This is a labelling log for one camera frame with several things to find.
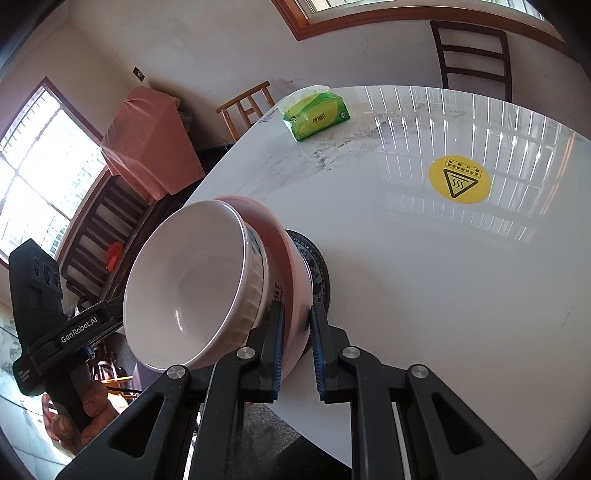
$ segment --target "orange object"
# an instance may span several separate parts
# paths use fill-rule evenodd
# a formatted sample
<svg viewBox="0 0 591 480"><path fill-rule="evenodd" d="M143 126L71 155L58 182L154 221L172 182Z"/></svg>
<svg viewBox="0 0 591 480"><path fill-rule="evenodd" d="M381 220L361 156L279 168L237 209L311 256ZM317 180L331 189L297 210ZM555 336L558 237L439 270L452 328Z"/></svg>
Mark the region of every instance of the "orange object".
<svg viewBox="0 0 591 480"><path fill-rule="evenodd" d="M113 273L113 270L115 270L117 260L119 259L122 253L123 244L121 242L115 242L114 244L109 245L106 256L107 270L109 271L109 273Z"/></svg>
<svg viewBox="0 0 591 480"><path fill-rule="evenodd" d="M100 149L113 175L148 203L205 176L178 115L178 98L136 87L117 111Z"/></svg>

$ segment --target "wooden chair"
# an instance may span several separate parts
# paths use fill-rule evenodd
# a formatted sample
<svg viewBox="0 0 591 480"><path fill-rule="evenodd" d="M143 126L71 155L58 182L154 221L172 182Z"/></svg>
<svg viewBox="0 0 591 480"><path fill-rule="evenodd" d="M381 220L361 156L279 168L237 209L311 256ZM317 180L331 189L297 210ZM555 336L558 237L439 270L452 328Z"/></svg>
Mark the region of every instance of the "wooden chair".
<svg viewBox="0 0 591 480"><path fill-rule="evenodd" d="M223 119L226 121L226 125L228 126L228 130L230 130L230 135L232 136L234 141L238 141L238 139L240 138L240 135L238 135L238 131L236 130L234 123L232 123L232 119L230 118L230 114L228 113L228 108L230 108L232 105L236 105L238 107L238 111L240 112L240 115L242 116L242 119L244 120L244 123L246 123L246 128L248 129L248 128L252 127L253 123L250 121L248 116L251 115L252 113L256 113L258 115L258 118L260 118L263 115L261 109L259 108L259 106L256 104L256 102L252 98L252 95L254 93L257 93L259 91L262 92L262 94L265 96L265 100L267 101L267 104L269 105L269 108L275 105L275 102L273 101L273 98L271 97L269 90L267 90L268 86L270 86L269 82L261 83L260 85L257 85L256 87L253 87L250 90L247 90L246 92L241 93L240 95L238 95L237 97L234 97L229 102L226 102L222 106L216 108L216 113L221 113L223 115ZM249 103L251 104L251 107L248 110L244 110L244 107L242 106L241 102L242 102L242 100L245 100L247 98L248 98Z"/></svg>
<svg viewBox="0 0 591 480"><path fill-rule="evenodd" d="M174 196L147 205L121 177L109 175L66 245L60 272L79 297L78 309L124 292L131 266L148 237L171 213ZM115 270L106 269L106 250L119 241L124 250Z"/></svg>
<svg viewBox="0 0 591 480"><path fill-rule="evenodd" d="M435 38L435 45L437 47L437 55L439 56L439 64L441 67L441 76L443 79L443 87L449 88L449 74L465 75L470 77L478 77L495 82L501 82L505 85L505 101L512 102L513 100L513 84L511 77L511 57L509 55L509 42L507 34L502 30L494 28L482 27L480 25L472 25L467 23L446 22L446 21L431 21L431 29L433 30L433 37ZM456 30L478 33L481 35L488 35L496 37L501 41L501 52L484 50L482 48L474 48L461 45L450 45L441 42L440 30ZM476 55L481 57L488 57L490 59L500 60L503 62L504 75L498 75L490 72L482 72L480 70L450 67L446 64L445 52L466 53L469 55Z"/></svg>

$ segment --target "round table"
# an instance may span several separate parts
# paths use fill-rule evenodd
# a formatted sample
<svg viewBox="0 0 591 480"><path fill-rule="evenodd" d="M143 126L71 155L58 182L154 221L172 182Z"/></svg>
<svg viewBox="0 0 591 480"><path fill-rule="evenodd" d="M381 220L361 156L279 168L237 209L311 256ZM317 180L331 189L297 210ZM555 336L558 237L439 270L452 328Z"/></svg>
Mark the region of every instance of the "round table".
<svg viewBox="0 0 591 480"><path fill-rule="evenodd" d="M351 119L296 142L274 108L188 203L252 197L310 238L329 322L384 364L431 368L540 479L591 423L591 142L510 103L424 87L333 89ZM492 186L438 193L462 155ZM349 405L320 402L311 352L272 409L350 465Z"/></svg>

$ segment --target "pink plate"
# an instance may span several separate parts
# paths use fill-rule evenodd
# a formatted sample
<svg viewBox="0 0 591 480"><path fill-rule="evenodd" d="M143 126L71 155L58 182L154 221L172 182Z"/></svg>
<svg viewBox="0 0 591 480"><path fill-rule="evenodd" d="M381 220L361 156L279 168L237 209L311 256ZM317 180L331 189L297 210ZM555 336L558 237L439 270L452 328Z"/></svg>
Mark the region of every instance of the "pink plate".
<svg viewBox="0 0 591 480"><path fill-rule="evenodd" d="M247 197L227 196L218 200L230 204L242 219L261 236L269 257L285 277L283 303L285 305L285 341L281 377L295 367L310 335L308 315L313 302L312 285L304 259L281 222L273 213Z"/></svg>

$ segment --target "green tissue pack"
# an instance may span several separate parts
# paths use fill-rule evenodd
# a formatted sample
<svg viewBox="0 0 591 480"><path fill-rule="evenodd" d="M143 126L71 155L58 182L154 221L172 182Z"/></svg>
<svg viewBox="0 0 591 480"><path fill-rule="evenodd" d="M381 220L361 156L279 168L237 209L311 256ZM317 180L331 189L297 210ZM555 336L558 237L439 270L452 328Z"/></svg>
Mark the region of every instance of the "green tissue pack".
<svg viewBox="0 0 591 480"><path fill-rule="evenodd" d="M343 99L319 85L288 95L277 103L277 109L297 141L351 118Z"/></svg>

